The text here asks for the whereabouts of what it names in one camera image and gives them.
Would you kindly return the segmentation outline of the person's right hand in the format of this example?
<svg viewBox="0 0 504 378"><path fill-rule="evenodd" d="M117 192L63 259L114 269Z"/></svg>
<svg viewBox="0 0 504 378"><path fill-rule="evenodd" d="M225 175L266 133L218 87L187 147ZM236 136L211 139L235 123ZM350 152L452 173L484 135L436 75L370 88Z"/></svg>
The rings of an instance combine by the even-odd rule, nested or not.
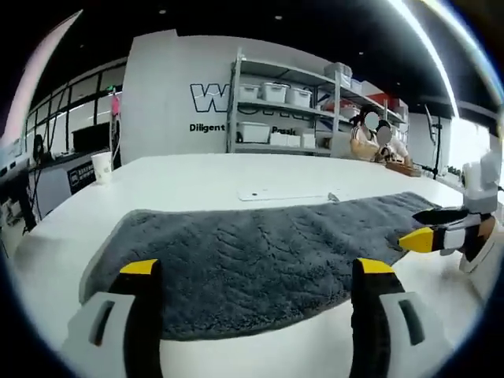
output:
<svg viewBox="0 0 504 378"><path fill-rule="evenodd" d="M472 261L476 258L479 252L483 249L486 242L489 240L491 233L494 230L496 219L492 215L484 217L478 229L473 229L470 233L469 241L465 244L464 255L467 261Z"/></svg>

